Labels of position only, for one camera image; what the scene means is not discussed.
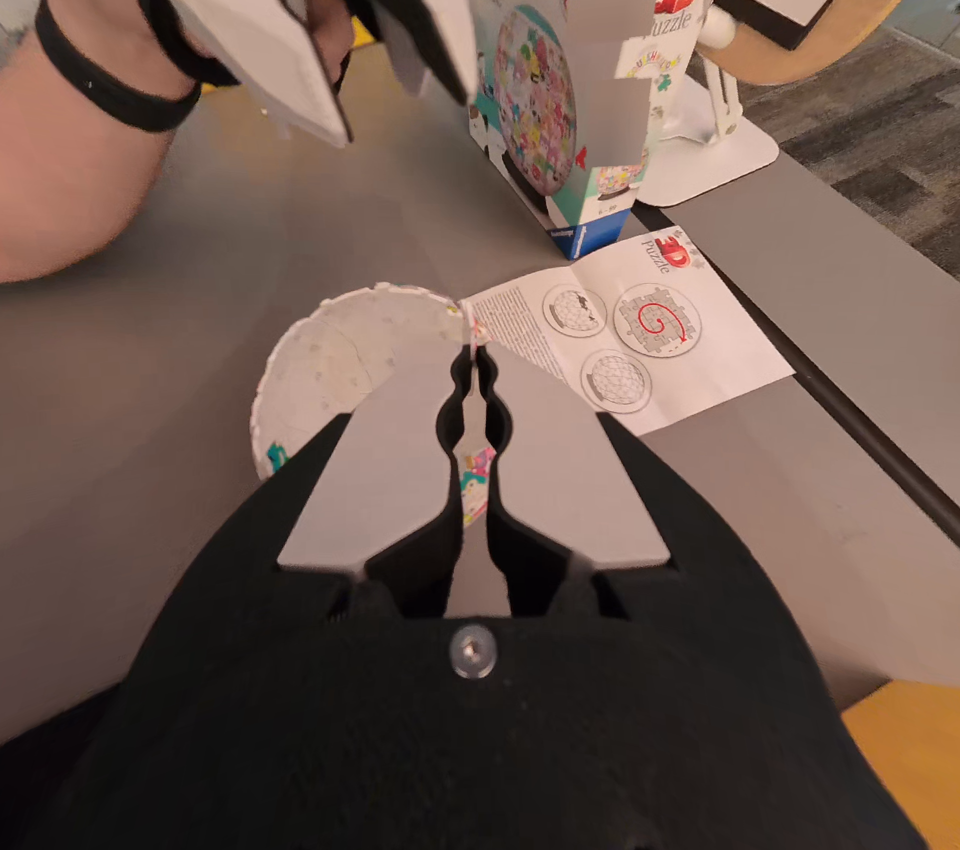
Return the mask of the colourful puzzle ball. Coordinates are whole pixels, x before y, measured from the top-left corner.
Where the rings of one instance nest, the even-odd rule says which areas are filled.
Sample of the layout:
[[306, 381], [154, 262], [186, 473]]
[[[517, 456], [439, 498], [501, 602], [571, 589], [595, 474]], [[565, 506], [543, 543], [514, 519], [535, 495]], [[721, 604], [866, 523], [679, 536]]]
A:
[[462, 343], [463, 314], [448, 297], [379, 282], [325, 300], [273, 348], [253, 400], [257, 475], [269, 479], [335, 416], [351, 413], [418, 342]]

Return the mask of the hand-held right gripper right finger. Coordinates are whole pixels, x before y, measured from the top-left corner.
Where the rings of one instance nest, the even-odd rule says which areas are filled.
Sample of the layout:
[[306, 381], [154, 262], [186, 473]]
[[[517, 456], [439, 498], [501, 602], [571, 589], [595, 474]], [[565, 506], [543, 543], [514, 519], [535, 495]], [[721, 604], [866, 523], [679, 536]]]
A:
[[504, 345], [477, 347], [494, 451], [487, 550], [512, 616], [544, 616], [569, 578], [660, 568], [669, 549], [596, 413]]

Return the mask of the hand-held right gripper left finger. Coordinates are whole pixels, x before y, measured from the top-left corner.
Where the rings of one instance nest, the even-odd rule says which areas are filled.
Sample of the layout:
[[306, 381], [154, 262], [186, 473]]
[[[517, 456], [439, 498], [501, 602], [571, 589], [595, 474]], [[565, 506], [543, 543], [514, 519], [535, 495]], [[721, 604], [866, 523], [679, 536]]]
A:
[[441, 617], [463, 546], [469, 346], [413, 346], [350, 414], [279, 553], [283, 569], [386, 587], [404, 616]]

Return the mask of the printed puzzle box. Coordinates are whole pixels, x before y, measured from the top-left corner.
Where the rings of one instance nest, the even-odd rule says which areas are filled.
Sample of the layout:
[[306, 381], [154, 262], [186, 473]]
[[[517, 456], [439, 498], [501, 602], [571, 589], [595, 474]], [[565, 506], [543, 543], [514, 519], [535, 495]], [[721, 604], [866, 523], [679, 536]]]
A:
[[714, 0], [469, 0], [470, 134], [560, 252], [618, 240]]

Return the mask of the person's left hand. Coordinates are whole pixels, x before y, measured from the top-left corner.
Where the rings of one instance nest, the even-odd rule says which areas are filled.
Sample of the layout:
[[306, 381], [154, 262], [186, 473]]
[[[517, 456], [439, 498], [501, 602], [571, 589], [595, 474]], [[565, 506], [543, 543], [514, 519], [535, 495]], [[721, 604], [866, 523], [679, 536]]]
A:
[[47, 0], [66, 39], [121, 84], [176, 101], [197, 84], [169, 59], [138, 0]]

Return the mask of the white monitor stand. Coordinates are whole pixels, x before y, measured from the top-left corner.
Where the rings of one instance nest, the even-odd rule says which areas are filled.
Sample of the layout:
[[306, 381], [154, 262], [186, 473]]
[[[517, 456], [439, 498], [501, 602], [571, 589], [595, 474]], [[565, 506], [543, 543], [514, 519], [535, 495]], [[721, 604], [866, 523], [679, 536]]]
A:
[[676, 207], [760, 171], [780, 155], [774, 138], [745, 117], [737, 79], [706, 55], [732, 44], [737, 22], [715, 6], [706, 15], [695, 53], [706, 82], [701, 86], [684, 76], [638, 186], [638, 201], [654, 208]]

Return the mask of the yellow plastic bin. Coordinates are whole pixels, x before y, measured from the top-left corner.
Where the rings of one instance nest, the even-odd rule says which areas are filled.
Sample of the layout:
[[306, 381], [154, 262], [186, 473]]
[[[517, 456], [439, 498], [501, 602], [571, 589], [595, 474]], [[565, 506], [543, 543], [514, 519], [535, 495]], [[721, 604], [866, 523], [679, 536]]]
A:
[[930, 848], [959, 847], [959, 688], [894, 680], [842, 718]]

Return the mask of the white instruction sheet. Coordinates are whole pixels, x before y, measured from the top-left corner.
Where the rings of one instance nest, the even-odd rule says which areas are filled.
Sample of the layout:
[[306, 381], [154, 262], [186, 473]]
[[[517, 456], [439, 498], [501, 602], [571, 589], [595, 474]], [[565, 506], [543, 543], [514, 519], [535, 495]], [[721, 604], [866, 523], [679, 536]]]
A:
[[642, 436], [795, 371], [680, 228], [462, 299], [498, 343]]

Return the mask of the black wristband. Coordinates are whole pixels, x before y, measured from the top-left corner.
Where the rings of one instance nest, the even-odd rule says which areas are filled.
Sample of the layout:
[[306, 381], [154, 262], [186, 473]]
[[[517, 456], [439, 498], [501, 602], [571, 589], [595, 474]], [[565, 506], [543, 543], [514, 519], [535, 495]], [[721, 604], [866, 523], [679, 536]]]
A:
[[194, 84], [182, 98], [172, 100], [119, 81], [67, 39], [48, 0], [39, 0], [33, 23], [42, 51], [59, 75], [97, 110], [127, 127], [150, 135], [173, 132], [202, 96], [201, 83]]

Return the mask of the person's left forearm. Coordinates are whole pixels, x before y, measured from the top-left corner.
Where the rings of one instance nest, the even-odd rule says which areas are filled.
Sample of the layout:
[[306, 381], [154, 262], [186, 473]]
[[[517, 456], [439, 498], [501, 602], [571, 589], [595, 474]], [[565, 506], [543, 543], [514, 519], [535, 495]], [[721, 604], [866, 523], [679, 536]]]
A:
[[2, 283], [52, 275], [111, 243], [137, 214], [173, 138], [102, 112], [28, 33], [1, 77]]

